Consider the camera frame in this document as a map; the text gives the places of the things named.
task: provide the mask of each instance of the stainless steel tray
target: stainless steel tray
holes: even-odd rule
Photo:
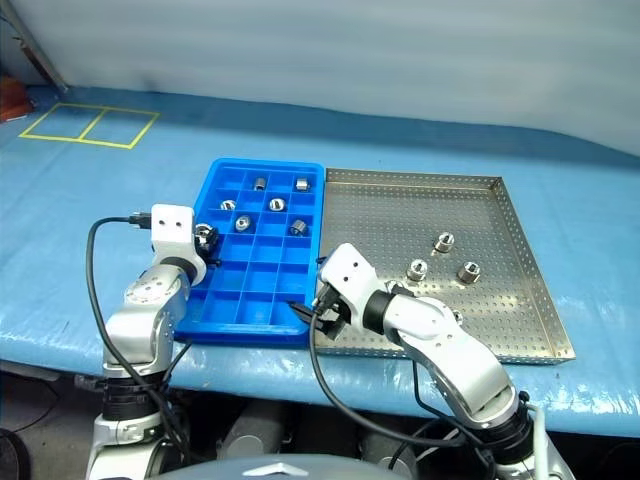
[[[323,255],[351,242],[382,279],[405,283],[411,260],[425,259],[427,277],[408,286],[462,312],[463,328],[501,361],[575,358],[501,178],[328,169],[323,215]],[[447,254],[433,249],[444,231],[455,236]],[[481,269],[470,286],[456,277],[468,260]],[[336,340],[319,334],[317,344],[327,353],[404,356],[349,325]]]

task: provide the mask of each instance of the blue tablecloth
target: blue tablecloth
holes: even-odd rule
[[[84,283],[89,226],[154,203],[193,205],[218,157],[498,175],[577,354],[557,366],[508,366],[509,373],[544,407],[550,429],[640,436],[639,158],[542,131],[94,89],[69,98],[161,116],[131,150],[18,138],[55,102],[49,90],[32,94],[40,111],[0,126],[0,358],[100,374],[102,346]],[[101,124],[101,135],[130,131],[127,121]],[[65,116],[56,122],[64,131]],[[148,266],[149,242],[148,232],[122,225],[100,232],[97,286],[106,315]],[[408,361],[321,363],[353,407],[423,414]],[[299,350],[194,346],[173,384],[327,403],[308,352]],[[423,394],[444,407],[427,381]]]

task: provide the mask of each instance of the metal nut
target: metal nut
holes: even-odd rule
[[[311,188],[306,178],[296,178],[296,190],[299,192],[308,192]]]
[[[222,202],[220,202],[220,208],[222,210],[235,210],[236,202],[233,200],[223,200]]]
[[[453,234],[449,232],[443,232],[438,236],[438,239],[434,242],[433,247],[441,253],[447,253],[453,248]]]
[[[251,227],[249,215],[242,215],[236,219],[236,232],[244,232]]]
[[[218,230],[206,223],[198,223],[194,230],[196,252],[201,257],[209,257],[218,242]]]
[[[393,287],[407,288],[407,286],[400,280],[388,280],[384,286],[387,287],[387,293],[391,293],[393,291]]]
[[[424,280],[424,277],[427,275],[427,262],[420,258],[416,258],[411,264],[409,268],[407,268],[407,277],[409,280],[413,280],[414,282],[420,282]]]
[[[453,318],[456,319],[456,323],[458,325],[462,325],[464,323],[464,317],[462,316],[462,313],[460,313],[460,310],[451,310],[451,313],[453,313]]]
[[[272,212],[283,212],[287,208],[287,202],[282,198],[272,198],[269,202],[269,210]]]
[[[480,277],[480,266],[475,262],[465,262],[458,270],[458,278],[464,283],[475,283]]]
[[[295,235],[297,237],[306,235],[306,233],[307,233],[307,224],[304,223],[302,220],[296,220],[289,227],[289,233],[291,235]]]
[[[267,188],[267,179],[264,178],[264,177],[256,178],[256,181],[253,182],[253,189],[254,190],[264,190],[265,188]]]

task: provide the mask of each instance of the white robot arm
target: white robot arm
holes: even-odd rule
[[[534,451],[528,396],[517,394],[493,353],[460,328],[447,305],[387,292],[375,269],[348,243],[325,259],[318,279],[323,287],[314,301],[316,314],[342,303],[353,327],[384,334],[426,367],[456,419],[491,450],[500,478],[574,479],[546,433],[541,440],[537,432]]]
[[[146,227],[155,252],[152,266],[127,288],[123,306],[106,325],[108,339],[144,387],[105,345],[103,411],[94,422],[87,480],[137,480],[181,464],[157,396],[171,364],[174,326],[185,315],[192,285],[206,274],[196,245],[206,243],[212,229],[193,223],[189,207],[154,205],[151,210]]]

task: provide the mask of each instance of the yellow tape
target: yellow tape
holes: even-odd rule
[[[89,122],[89,124],[82,130],[80,135],[77,137],[65,137],[58,135],[38,135],[30,133],[34,128],[36,128],[42,121],[51,115],[54,111],[56,111],[60,107],[75,107],[75,108],[86,108],[93,110],[101,110],[101,112]],[[89,132],[98,124],[98,122],[108,113],[108,112],[125,112],[125,113],[137,113],[141,115],[150,115],[151,118],[146,123],[142,130],[138,132],[138,134],[134,137],[131,143],[115,143],[115,142],[103,142],[102,140],[87,140],[85,137],[89,134]],[[36,140],[52,140],[55,142],[70,142],[70,143],[84,143],[87,145],[100,145],[103,147],[113,147],[113,148],[126,148],[131,150],[135,147],[140,139],[149,131],[154,122],[158,119],[160,113],[158,112],[148,112],[146,110],[134,110],[131,108],[119,108],[119,107],[107,107],[102,105],[84,105],[81,103],[56,103],[51,109],[38,118],[35,122],[27,127],[27,129],[18,135],[20,138],[32,138]]]

